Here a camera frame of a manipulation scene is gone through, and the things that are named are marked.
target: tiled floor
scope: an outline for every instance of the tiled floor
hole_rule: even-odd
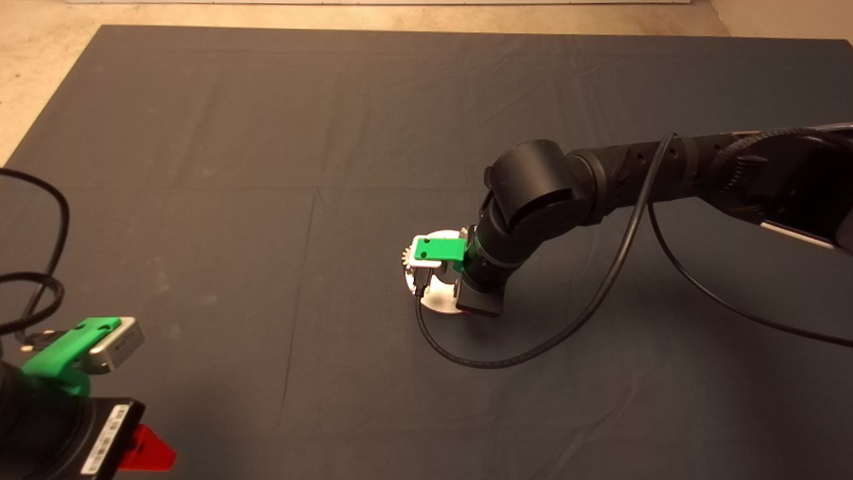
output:
[[[840,9],[850,13],[845,7],[850,0],[799,2],[788,16],[777,1],[344,7],[0,0],[0,166],[102,24],[702,36],[728,36],[731,31],[735,36],[853,37],[853,27],[842,20],[844,15],[837,15]]]

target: dark gray cloth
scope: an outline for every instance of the dark gray cloth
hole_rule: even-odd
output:
[[[647,226],[592,321],[503,371],[433,353],[399,264],[415,234],[476,220],[515,143],[853,120],[850,85],[841,41],[105,26],[9,166],[72,205],[44,326],[142,323],[94,392],[148,405],[178,452],[151,478],[850,478],[853,353],[713,304]],[[42,268],[53,206],[0,196],[0,270]],[[851,258],[695,200],[660,217],[721,295],[853,337]],[[545,245],[499,319],[428,314],[436,337],[483,359],[543,340],[627,218]],[[3,290],[4,318],[28,291]]]

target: white wall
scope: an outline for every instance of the white wall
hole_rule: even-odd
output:
[[[847,38],[853,0],[711,0],[734,37]]]

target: label sticker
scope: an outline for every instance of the label sticker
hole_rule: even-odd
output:
[[[112,447],[113,440],[115,440],[116,434],[119,433],[119,427],[121,427],[122,422],[125,421],[127,412],[130,409],[131,406],[128,404],[121,404],[113,407],[113,410],[107,418],[107,422],[104,423],[104,426],[101,429],[101,434],[98,435],[97,440],[95,440],[95,445],[92,446],[89,456],[86,457],[86,461],[83,463],[83,470],[80,471],[81,474],[95,475],[98,470],[101,469],[101,464],[107,457],[107,452],[109,452],[109,448]]]

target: red component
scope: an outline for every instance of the red component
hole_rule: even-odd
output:
[[[119,470],[169,471],[175,465],[175,451],[154,434],[147,425],[139,424],[133,432],[133,448],[121,458]]]

